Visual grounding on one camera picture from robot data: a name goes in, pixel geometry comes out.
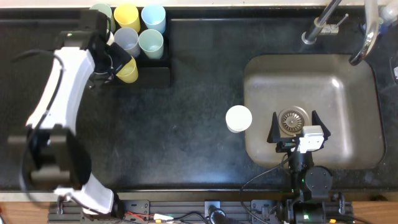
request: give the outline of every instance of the sink drain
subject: sink drain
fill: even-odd
[[[308,124],[308,114],[298,106],[282,110],[279,114],[279,126],[284,133],[294,135],[299,133],[305,124]]]

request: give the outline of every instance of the metal sink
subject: metal sink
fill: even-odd
[[[316,110],[331,132],[325,148],[314,152],[316,165],[332,169],[368,169],[384,155],[376,85],[366,62],[348,63],[349,55],[263,55],[244,69],[244,104],[252,113],[246,150],[265,167],[283,154],[267,143],[273,112],[280,133],[291,136],[311,125]]]

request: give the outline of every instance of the wooden surface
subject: wooden surface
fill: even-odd
[[[353,202],[353,206],[358,218],[373,224],[398,223],[398,202]],[[47,223],[48,210],[37,208],[29,202],[4,202],[0,203],[0,208],[6,224]]]

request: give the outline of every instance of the black countertop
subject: black countertop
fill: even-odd
[[[167,9],[172,86],[167,89],[86,90],[78,112],[77,137],[91,154],[94,175],[115,190],[237,189],[266,169],[255,164],[244,133],[233,134],[225,114],[243,105],[243,70],[264,54],[352,54],[363,43],[363,9],[339,8],[349,19],[336,36],[301,41],[321,9]],[[18,190],[21,152],[7,148],[12,129],[24,127],[40,100],[52,60],[10,58],[28,49],[51,49],[61,30],[77,25],[78,9],[3,10],[0,13],[0,189]],[[376,74],[386,155],[375,169],[332,170],[334,189],[398,187],[398,86],[390,59],[398,29],[382,36],[366,61]],[[289,190],[282,170],[253,189]]]

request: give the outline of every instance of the chrome faucet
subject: chrome faucet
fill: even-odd
[[[332,0],[326,9],[322,12],[320,17],[316,18],[307,32],[302,35],[302,40],[305,44],[314,44],[317,41],[318,35],[337,34],[338,26],[348,17],[346,16],[337,25],[326,24],[330,15],[340,4],[341,0]],[[366,13],[366,33],[364,44],[358,53],[353,54],[349,58],[351,65],[359,64],[372,50],[379,32],[379,13],[376,0],[364,0]]]

